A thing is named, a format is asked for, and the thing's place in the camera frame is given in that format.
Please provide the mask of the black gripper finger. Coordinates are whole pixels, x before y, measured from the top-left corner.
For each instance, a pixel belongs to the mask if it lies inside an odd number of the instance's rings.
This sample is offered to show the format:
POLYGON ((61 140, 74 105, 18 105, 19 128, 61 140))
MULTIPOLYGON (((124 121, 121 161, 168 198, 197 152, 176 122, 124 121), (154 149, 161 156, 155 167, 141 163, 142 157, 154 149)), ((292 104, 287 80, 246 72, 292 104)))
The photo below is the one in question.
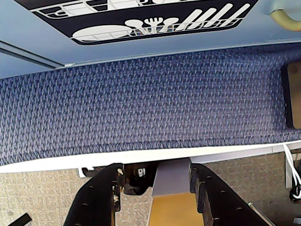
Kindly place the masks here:
POLYGON ((77 192, 66 217, 68 226, 114 226, 120 211, 124 165, 104 167, 77 192))
POLYGON ((258 226, 258 215, 218 175, 203 164, 190 164, 190 192, 205 226, 258 226))

